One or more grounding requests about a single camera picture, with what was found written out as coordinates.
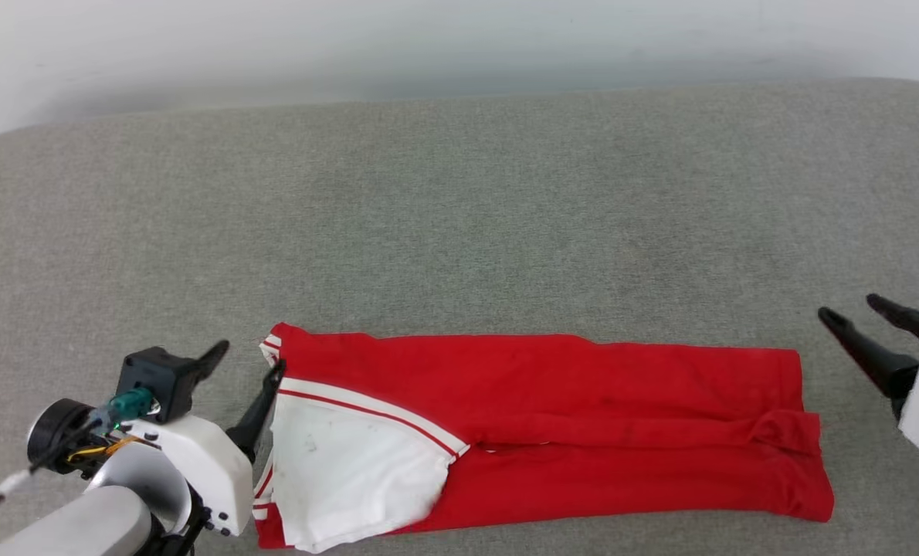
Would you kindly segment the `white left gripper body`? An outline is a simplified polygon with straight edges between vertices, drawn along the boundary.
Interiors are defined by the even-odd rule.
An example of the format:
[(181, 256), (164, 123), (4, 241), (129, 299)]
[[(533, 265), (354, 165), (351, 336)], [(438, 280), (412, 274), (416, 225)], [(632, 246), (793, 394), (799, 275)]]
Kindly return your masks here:
[(167, 425), (136, 419), (128, 423), (137, 441), (123, 451), (134, 455), (132, 490), (183, 531), (192, 510), (210, 510), (215, 531), (239, 536), (251, 520), (253, 465), (213, 422), (185, 415)]

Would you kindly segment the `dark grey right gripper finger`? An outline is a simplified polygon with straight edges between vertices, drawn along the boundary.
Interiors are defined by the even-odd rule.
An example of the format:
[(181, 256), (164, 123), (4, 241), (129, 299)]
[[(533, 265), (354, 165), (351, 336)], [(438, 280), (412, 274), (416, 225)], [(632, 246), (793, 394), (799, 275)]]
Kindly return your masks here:
[(820, 307), (817, 317), (880, 394), (890, 400), (908, 396), (918, 373), (918, 360), (904, 353), (890, 351), (866, 337), (851, 320), (830, 307)]
[(919, 340), (919, 310), (895, 303), (879, 294), (866, 296), (866, 303), (873, 312), (879, 314), (887, 323), (914, 335)]

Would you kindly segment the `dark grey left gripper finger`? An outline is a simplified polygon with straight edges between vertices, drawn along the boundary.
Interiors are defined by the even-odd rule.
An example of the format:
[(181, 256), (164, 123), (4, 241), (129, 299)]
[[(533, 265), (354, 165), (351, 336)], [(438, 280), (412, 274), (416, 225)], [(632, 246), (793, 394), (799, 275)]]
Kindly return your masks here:
[(246, 456), (251, 464), (257, 461), (259, 438), (265, 429), (266, 420), (271, 414), (277, 391), (284, 377), (286, 363), (278, 361), (264, 376), (259, 393), (248, 405), (246, 412), (236, 425), (226, 430), (228, 439)]
[(190, 379), (192, 384), (201, 384), (208, 380), (217, 366), (222, 363), (226, 353), (229, 351), (230, 342), (226, 339), (220, 339), (215, 345), (212, 345), (208, 351), (203, 353), (190, 364)]

